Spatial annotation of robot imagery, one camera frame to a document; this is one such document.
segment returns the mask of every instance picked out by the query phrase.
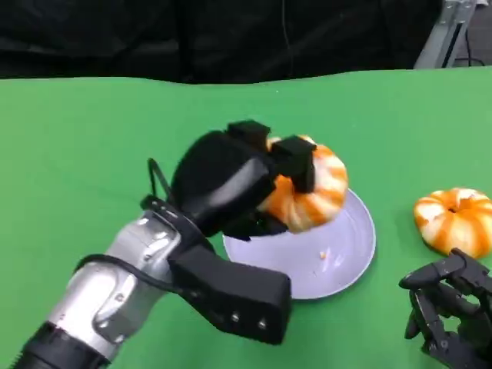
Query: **orange and white pumpkin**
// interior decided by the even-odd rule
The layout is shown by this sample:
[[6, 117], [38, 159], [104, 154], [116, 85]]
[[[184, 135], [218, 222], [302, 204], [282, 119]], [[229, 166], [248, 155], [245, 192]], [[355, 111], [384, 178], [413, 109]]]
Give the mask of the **orange and white pumpkin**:
[[[279, 175], [276, 189], [258, 208], [285, 223], [289, 231], [299, 233], [335, 218], [344, 205], [348, 189], [344, 163], [326, 146], [317, 145], [308, 136], [299, 136], [316, 145], [313, 151], [314, 191], [300, 194], [290, 178]], [[268, 140], [268, 149], [280, 138]]]
[[435, 191], [417, 201], [414, 217], [422, 238], [442, 254], [459, 248], [480, 258], [492, 248], [492, 201], [482, 192]]

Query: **small pumpkin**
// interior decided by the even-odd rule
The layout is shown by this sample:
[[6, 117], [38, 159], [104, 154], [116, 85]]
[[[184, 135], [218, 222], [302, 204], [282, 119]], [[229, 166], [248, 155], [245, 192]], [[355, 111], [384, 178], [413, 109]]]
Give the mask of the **small pumpkin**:
[[417, 201], [414, 217], [422, 238], [442, 254], [459, 248], [481, 258], [492, 248], [492, 201], [477, 190], [435, 191]]
[[[299, 136], [316, 145], [313, 151], [314, 191], [300, 194], [290, 178], [279, 175], [276, 189], [258, 208], [287, 225], [292, 233], [307, 231], [333, 220], [343, 208], [348, 189], [347, 169], [344, 163], [323, 145], [317, 145], [308, 136]], [[268, 140], [268, 149], [280, 138]]]

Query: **green tablecloth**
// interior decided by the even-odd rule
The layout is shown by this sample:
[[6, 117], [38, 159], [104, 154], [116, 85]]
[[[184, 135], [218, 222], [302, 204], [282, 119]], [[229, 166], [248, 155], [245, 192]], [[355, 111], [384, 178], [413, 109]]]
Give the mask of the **green tablecloth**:
[[[409, 303], [397, 283], [437, 259], [414, 227], [420, 196], [454, 186], [492, 195], [491, 85], [487, 68], [243, 86], [1, 81], [0, 367], [46, 318], [79, 258], [104, 251], [139, 215], [146, 158], [170, 174], [196, 137], [245, 118], [275, 135], [310, 135], [342, 158], [376, 224], [373, 264], [349, 290], [296, 303], [280, 347], [222, 334], [166, 297], [114, 368], [437, 367], [419, 352], [421, 338], [403, 339]], [[214, 244], [223, 254], [220, 238]]]

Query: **robotic hand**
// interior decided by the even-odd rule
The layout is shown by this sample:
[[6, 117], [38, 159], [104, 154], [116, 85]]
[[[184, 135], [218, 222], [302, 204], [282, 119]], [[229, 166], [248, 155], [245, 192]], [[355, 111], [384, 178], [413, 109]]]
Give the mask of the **robotic hand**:
[[[424, 336], [422, 351], [452, 369], [492, 367], [492, 278], [489, 269], [458, 249], [403, 278], [412, 312], [405, 331]], [[480, 304], [464, 296], [473, 295]], [[457, 332], [445, 331], [443, 317], [460, 319]]]
[[[98, 369], [145, 322], [158, 299], [179, 294], [217, 329], [269, 344], [283, 340], [291, 312], [287, 275], [219, 258], [206, 237], [241, 239], [285, 231], [258, 212], [279, 174], [312, 191], [314, 146], [300, 138], [267, 151], [269, 128], [253, 121], [198, 139], [171, 186], [149, 159], [152, 193], [143, 215], [105, 254], [84, 258], [48, 320], [12, 369]], [[155, 176], [167, 199], [156, 195]]]

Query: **plate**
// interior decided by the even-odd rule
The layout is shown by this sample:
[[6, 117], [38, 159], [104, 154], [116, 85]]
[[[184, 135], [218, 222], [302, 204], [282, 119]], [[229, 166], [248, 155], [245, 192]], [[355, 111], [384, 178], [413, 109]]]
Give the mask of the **plate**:
[[343, 291], [362, 276], [376, 250], [376, 231], [364, 202], [349, 190], [330, 223], [249, 242], [224, 237], [224, 246], [232, 261], [284, 272], [292, 280], [292, 297], [309, 300]]

